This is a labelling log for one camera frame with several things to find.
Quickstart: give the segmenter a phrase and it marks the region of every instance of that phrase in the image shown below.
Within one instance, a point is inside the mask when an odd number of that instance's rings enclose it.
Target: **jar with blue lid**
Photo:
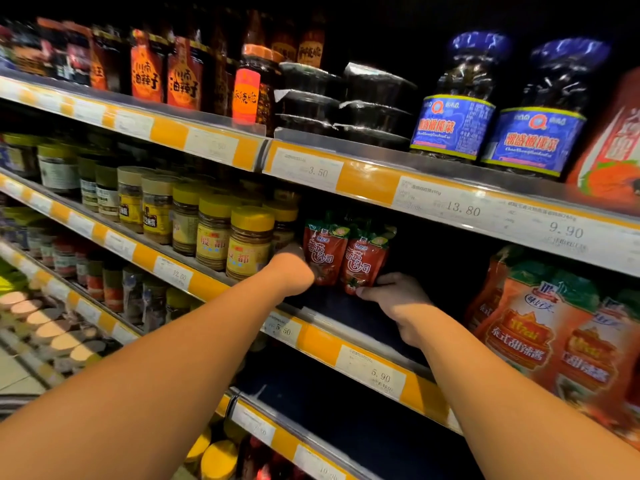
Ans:
[[[589,77],[606,60],[608,44],[587,38],[547,42],[533,50],[538,69],[518,107],[500,112],[486,146],[485,166],[556,180],[586,121]]]
[[[425,97],[410,151],[444,160],[473,163],[495,106],[494,71],[511,51],[496,32],[466,32],[449,44],[451,63],[436,94]]]

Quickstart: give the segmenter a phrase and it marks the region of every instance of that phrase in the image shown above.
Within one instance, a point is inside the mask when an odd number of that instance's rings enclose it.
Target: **blue label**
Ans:
[[[494,109],[482,99],[429,96],[422,103],[411,148],[475,160]]]
[[[585,118],[548,107],[514,107],[500,112],[482,161],[559,177]]]

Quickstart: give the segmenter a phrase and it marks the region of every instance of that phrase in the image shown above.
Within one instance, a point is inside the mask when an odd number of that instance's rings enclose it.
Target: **blue lid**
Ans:
[[[535,48],[531,58],[540,64],[571,59],[590,69],[595,69],[609,56],[611,47],[589,38],[565,38],[553,40]]]
[[[454,37],[449,47],[455,52],[464,48],[475,48],[506,59],[511,51],[511,42],[505,35],[496,32],[465,32]]]

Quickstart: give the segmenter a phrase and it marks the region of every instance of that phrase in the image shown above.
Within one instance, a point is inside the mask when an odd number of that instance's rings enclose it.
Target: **yellow label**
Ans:
[[[156,206],[145,204],[143,215],[143,228],[152,234],[169,235],[172,233],[170,205]]]
[[[236,274],[252,276],[269,261],[271,243],[245,244],[229,238],[229,255],[227,257],[227,269]]]
[[[173,240],[182,244],[195,244],[198,234],[198,217],[173,213]]]
[[[273,239],[271,241],[271,253],[276,253],[277,251],[283,249],[288,243],[293,241],[295,234],[293,231],[286,230],[275,230],[273,231]]]
[[[207,259],[227,259],[231,229],[212,229],[198,224],[198,247],[196,254]]]
[[[120,220],[142,224],[142,198],[120,194]]]

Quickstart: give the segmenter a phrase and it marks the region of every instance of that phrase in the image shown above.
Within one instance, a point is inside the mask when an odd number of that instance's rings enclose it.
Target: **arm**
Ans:
[[[269,312],[313,283],[300,247],[284,251],[260,273],[2,423],[2,477],[170,478],[213,416]]]
[[[409,276],[380,276],[376,301],[421,348],[489,480],[637,478],[640,453],[508,366]]]

